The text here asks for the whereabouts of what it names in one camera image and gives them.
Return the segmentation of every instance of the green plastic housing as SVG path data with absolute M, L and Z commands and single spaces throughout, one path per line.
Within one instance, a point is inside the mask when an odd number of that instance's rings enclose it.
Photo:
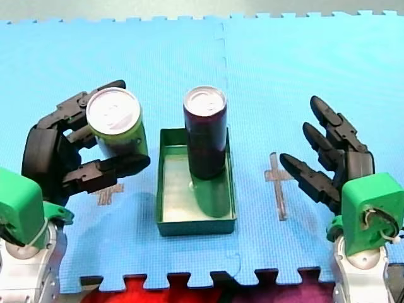
M 369 208 L 383 210 L 394 218 L 399 229 L 402 227 L 404 190 L 388 173 L 351 180 L 342 187 L 342 223 L 347 256 L 383 246 L 386 240 L 380 231 L 386 235 L 394 232 L 390 223 L 377 216 L 372 216 L 366 228 L 363 216 Z
M 30 243 L 44 225 L 42 191 L 32 180 L 0 168 L 0 224 L 24 244 Z M 34 244 L 41 246 L 45 234 Z

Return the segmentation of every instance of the green rectangular box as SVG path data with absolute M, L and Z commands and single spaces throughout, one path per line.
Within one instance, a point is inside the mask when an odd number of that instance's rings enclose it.
M 229 130 L 225 170 L 218 177 L 204 181 L 189 172 L 186 130 L 162 129 L 157 188 L 160 234 L 229 234 L 234 231 L 235 220 Z

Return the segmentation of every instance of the interlocking foam tile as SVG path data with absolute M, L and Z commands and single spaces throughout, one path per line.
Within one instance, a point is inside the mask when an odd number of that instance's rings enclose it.
M 125 288 L 123 277 L 146 274 L 146 288 L 168 287 L 168 273 L 190 273 L 190 287 L 209 287 L 212 271 L 244 285 L 254 271 L 278 269 L 277 282 L 301 282 L 299 268 L 321 269 L 332 281 L 332 245 L 325 229 L 332 214 L 283 182 L 288 219 L 278 221 L 273 184 L 266 182 L 271 152 L 288 152 L 315 169 L 316 155 L 301 125 L 317 125 L 311 95 L 342 111 L 376 158 L 404 184 L 404 19 L 360 13 L 320 17 L 242 15 L 176 21 L 74 20 L 0 24 L 2 111 L 0 165 L 20 171 L 28 130 L 56 104 L 82 90 L 124 79 L 140 100 L 151 165 L 119 180 L 124 191 L 110 205 L 81 193 L 69 200 L 74 225 L 61 292 L 80 291 L 80 277 L 102 276 L 103 291 Z M 213 85 L 229 97 L 238 221 L 230 235 L 161 237 L 155 223 L 159 131 L 183 126 L 182 98 Z M 103 158 L 83 150 L 83 161 Z M 393 263 L 403 245 L 388 246 Z

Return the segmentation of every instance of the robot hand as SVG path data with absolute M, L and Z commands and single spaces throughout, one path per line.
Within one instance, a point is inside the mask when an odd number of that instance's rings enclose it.
M 334 242 L 334 302 L 391 303 L 384 244 L 398 242 L 404 191 L 389 174 L 375 174 L 372 153 L 342 114 L 316 96 L 310 105 L 326 136 L 307 122 L 303 133 L 320 164 L 335 172 L 334 178 L 286 153 L 280 161 L 311 199 L 336 215 L 327 235 Z
M 103 88 L 125 88 L 122 80 L 81 92 L 31 128 L 21 175 L 0 169 L 0 302 L 53 303 L 59 295 L 59 267 L 66 252 L 65 209 L 70 196 L 92 193 L 135 175 L 150 164 L 145 155 L 81 163 L 79 150 L 96 145 L 86 105 Z M 66 130 L 72 130 L 68 136 Z

